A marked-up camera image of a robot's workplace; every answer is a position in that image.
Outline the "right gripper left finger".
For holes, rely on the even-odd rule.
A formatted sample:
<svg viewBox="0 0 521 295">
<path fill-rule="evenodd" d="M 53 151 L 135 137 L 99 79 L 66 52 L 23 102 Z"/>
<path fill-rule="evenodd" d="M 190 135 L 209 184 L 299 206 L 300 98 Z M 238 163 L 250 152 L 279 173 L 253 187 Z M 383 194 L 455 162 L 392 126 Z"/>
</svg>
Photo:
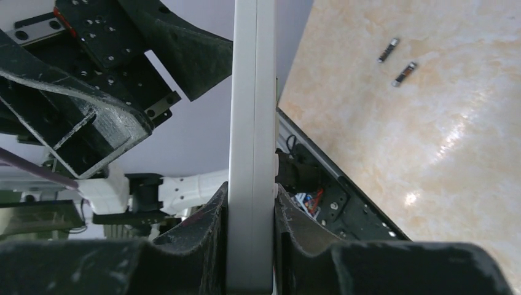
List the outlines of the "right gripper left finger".
<svg viewBox="0 0 521 295">
<path fill-rule="evenodd" d="M 228 185 L 144 238 L 1 243 L 2 294 L 224 294 Z"/>
</svg>

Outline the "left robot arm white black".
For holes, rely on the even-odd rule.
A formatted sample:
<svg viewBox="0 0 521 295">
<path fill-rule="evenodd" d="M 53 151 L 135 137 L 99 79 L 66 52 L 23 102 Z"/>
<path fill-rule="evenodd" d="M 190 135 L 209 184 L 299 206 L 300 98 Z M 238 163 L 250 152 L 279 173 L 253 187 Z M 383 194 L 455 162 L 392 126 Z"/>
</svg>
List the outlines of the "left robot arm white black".
<svg viewBox="0 0 521 295">
<path fill-rule="evenodd" d="M 69 175 L 7 151 L 1 160 L 78 191 L 98 224 L 158 222 L 207 203 L 225 170 L 168 178 L 126 175 L 114 164 L 181 99 L 148 51 L 190 101 L 232 72 L 232 42 L 161 1 L 56 1 L 45 19 L 2 32 L 1 131 L 43 145 Z"/>
</svg>

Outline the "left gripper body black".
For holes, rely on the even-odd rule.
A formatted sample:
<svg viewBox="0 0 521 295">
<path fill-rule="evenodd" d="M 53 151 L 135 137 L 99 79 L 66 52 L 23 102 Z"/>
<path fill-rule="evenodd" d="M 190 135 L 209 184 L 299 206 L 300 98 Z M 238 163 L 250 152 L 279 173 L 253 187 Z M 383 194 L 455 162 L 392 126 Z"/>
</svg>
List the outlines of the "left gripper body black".
<svg viewBox="0 0 521 295">
<path fill-rule="evenodd" d="M 232 47 L 160 1 L 55 1 L 1 32 L 1 132 L 89 178 L 151 136 L 181 99 L 148 51 L 196 100 L 231 75 Z"/>
</svg>

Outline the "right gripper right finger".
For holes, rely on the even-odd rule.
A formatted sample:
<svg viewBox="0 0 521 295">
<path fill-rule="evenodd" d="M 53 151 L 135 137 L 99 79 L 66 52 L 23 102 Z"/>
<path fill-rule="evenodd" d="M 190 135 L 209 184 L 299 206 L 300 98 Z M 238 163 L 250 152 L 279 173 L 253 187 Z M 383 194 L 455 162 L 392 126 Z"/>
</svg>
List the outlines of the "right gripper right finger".
<svg viewBox="0 0 521 295">
<path fill-rule="evenodd" d="M 496 261 L 470 243 L 348 242 L 307 216 L 284 188 L 275 200 L 280 294 L 510 294 Z"/>
</svg>

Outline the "white remote control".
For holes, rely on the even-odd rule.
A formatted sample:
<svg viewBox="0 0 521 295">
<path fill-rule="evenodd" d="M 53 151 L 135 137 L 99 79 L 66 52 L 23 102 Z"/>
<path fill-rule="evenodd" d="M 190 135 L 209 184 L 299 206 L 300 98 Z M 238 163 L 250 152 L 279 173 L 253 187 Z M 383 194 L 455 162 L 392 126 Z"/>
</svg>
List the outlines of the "white remote control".
<svg viewBox="0 0 521 295">
<path fill-rule="evenodd" d="M 228 294 L 273 291 L 276 3 L 235 3 L 228 188 Z"/>
</svg>

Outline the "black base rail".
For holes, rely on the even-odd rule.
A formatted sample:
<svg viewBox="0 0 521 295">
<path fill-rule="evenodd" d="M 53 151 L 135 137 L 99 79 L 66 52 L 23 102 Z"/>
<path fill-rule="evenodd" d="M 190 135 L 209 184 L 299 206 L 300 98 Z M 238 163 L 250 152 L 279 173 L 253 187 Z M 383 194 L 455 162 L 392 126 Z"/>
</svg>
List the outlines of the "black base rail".
<svg viewBox="0 0 521 295">
<path fill-rule="evenodd" d="M 302 209 L 345 240 L 404 240 L 409 237 L 315 144 L 288 115 L 277 110 L 278 147 L 294 163 L 311 168 L 313 190 L 296 189 Z"/>
</svg>

